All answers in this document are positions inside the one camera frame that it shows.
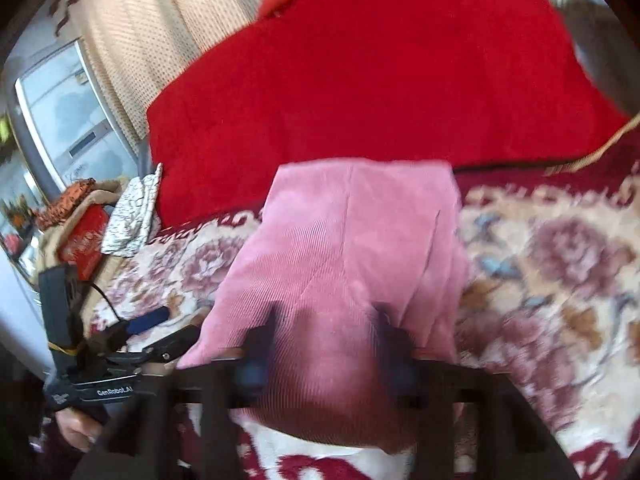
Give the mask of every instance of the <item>curtain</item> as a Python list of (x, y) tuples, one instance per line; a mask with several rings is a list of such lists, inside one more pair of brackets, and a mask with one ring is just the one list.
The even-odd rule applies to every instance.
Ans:
[(146, 108), (204, 51), (244, 27), (261, 0), (54, 0), (58, 34), (81, 38), (98, 85), (134, 150)]

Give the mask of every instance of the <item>black cable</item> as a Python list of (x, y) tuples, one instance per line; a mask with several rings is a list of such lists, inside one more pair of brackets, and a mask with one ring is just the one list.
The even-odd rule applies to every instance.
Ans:
[(113, 315), (116, 317), (118, 321), (124, 321), (124, 319), (118, 316), (118, 313), (116, 312), (116, 309), (111, 304), (111, 301), (109, 301), (109, 298), (107, 298), (107, 295), (102, 291), (102, 289), (99, 286), (97, 286), (94, 282), (83, 282), (83, 283), (88, 283), (89, 285), (91, 285), (91, 287), (94, 290), (96, 290), (98, 294), (100, 294), (104, 298), (104, 301), (107, 302), (107, 305), (109, 305), (109, 307), (111, 308), (111, 311), (113, 312)]

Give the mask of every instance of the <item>floral blanket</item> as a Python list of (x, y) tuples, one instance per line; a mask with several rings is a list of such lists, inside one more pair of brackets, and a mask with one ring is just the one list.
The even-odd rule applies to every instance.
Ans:
[[(456, 341), (462, 364), (506, 371), (570, 456), (581, 478), (612, 479), (640, 440), (640, 178), (612, 196), (538, 187), (480, 187), (466, 196), (460, 236), (472, 276)], [(139, 350), (185, 325), (216, 290), (245, 240), (252, 212), (156, 238), (107, 290), (135, 317), (161, 304), (164, 324), (129, 341)], [(114, 322), (104, 302), (92, 330)], [(197, 428), (197, 411), (192, 421)], [(471, 410), (458, 421), (456, 469), (473, 469)], [(402, 479), (411, 452), (314, 444), (255, 423), (238, 450), (251, 478)]]

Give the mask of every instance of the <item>red mat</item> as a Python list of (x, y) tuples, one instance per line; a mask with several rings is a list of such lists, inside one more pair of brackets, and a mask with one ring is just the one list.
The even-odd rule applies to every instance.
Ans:
[(164, 226), (263, 201), (286, 162), (559, 162), (625, 123), (547, 0), (295, 0), (203, 55), (148, 119)]

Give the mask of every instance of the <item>white appliance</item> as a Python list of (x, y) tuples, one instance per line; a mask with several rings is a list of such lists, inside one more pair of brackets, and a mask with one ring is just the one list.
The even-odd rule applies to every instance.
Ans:
[(15, 82), (33, 142), (60, 188), (80, 178), (98, 182), (137, 175), (136, 158), (74, 41), (55, 51)]

